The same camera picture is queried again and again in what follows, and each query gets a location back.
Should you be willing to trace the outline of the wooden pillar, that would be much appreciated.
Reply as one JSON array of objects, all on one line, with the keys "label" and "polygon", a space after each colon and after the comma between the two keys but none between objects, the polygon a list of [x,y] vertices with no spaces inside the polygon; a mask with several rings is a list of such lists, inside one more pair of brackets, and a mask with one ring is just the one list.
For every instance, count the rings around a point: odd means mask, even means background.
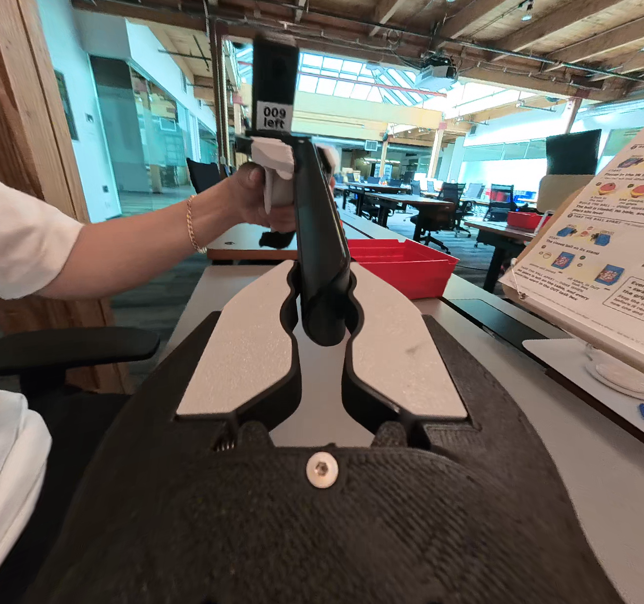
[{"label": "wooden pillar", "polygon": [[[36,0],[1,0],[1,182],[90,221]],[[1,334],[113,324],[108,299],[1,300]],[[133,392],[123,363],[82,367],[68,378],[88,391]]]}]

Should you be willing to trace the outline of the black remote control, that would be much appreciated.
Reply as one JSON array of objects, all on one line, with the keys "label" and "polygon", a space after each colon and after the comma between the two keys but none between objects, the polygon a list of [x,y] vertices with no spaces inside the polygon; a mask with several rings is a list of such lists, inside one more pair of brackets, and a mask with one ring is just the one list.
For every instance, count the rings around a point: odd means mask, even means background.
[{"label": "black remote control", "polygon": [[305,334],[319,346],[342,342],[349,311],[350,250],[330,186],[330,162],[310,138],[293,136],[294,210],[300,307]]}]

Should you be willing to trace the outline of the grey desk with wooden edge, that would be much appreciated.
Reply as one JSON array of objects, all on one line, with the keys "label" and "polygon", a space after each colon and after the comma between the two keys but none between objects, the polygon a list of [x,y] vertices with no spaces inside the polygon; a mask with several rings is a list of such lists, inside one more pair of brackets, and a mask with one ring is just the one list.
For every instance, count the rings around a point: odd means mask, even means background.
[{"label": "grey desk with wooden edge", "polygon": [[[345,210],[338,210],[348,239],[390,239],[393,233],[376,223]],[[254,224],[239,224],[210,243],[206,256],[211,261],[286,261],[297,260],[298,245],[294,238],[283,249],[260,246],[260,238],[268,230]]]}]

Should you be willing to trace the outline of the ceiling projector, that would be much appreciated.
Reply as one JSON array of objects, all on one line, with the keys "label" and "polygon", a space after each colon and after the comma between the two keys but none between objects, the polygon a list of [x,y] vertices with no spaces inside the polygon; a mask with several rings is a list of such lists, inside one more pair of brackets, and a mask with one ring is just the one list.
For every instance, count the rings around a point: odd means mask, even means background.
[{"label": "ceiling projector", "polygon": [[458,82],[454,62],[444,56],[433,56],[415,77],[414,87],[423,91],[450,89]]}]

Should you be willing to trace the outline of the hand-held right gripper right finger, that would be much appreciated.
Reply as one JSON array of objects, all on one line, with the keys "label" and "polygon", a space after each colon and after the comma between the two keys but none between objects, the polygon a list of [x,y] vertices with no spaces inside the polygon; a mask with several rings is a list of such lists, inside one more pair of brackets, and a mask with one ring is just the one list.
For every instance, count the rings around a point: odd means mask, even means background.
[{"label": "hand-held right gripper right finger", "polygon": [[350,264],[343,406],[361,425],[456,423],[468,412],[423,314],[401,292]]}]

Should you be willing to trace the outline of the person's left hand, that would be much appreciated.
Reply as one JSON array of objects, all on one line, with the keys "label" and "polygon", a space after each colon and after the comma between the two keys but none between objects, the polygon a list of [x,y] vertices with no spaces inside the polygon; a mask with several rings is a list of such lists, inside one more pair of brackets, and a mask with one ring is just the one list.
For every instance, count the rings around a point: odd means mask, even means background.
[{"label": "person's left hand", "polygon": [[254,224],[280,233],[295,231],[293,205],[272,207],[269,212],[265,210],[265,169],[262,166],[248,161],[222,183],[229,199],[233,225]]}]

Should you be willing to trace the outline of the instruction sheet board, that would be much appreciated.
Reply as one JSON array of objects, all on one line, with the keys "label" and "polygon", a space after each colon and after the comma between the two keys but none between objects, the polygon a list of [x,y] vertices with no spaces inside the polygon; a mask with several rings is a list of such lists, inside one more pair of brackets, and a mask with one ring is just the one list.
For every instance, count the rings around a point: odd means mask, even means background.
[{"label": "instruction sheet board", "polygon": [[525,308],[643,371],[643,131],[559,207],[500,282]]}]

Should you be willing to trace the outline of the person's left forearm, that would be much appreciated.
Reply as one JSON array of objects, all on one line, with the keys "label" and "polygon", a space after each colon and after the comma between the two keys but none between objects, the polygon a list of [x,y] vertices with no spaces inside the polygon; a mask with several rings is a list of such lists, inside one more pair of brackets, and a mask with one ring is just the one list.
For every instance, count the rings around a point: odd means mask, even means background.
[{"label": "person's left forearm", "polygon": [[60,272],[36,295],[101,299],[144,285],[232,228],[228,201],[219,185],[158,211],[88,224]]}]

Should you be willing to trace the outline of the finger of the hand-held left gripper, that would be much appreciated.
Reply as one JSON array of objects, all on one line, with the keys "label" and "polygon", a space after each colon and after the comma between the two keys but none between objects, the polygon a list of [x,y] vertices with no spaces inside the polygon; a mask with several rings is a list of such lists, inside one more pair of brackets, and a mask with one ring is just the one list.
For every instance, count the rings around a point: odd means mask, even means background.
[{"label": "finger of the hand-held left gripper", "polygon": [[[332,176],[340,172],[340,156],[330,145],[314,143],[321,170]],[[251,160],[264,169],[275,170],[281,178],[292,178],[295,172],[294,149],[276,138],[251,138]]]}]

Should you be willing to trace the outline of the white stand base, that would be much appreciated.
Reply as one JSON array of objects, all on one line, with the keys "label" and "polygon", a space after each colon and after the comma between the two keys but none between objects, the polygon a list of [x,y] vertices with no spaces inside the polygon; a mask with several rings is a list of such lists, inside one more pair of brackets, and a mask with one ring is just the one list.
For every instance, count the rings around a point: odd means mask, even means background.
[{"label": "white stand base", "polygon": [[574,337],[525,340],[522,347],[556,382],[643,440],[643,373]]}]

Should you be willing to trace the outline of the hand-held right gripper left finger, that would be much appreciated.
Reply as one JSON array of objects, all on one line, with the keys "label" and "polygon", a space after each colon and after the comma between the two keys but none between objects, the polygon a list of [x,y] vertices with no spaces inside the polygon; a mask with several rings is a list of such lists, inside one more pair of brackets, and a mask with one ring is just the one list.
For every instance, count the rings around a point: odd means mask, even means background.
[{"label": "hand-held right gripper left finger", "polygon": [[301,402],[297,276],[298,265],[283,262],[224,306],[177,418],[280,425],[294,414]]}]

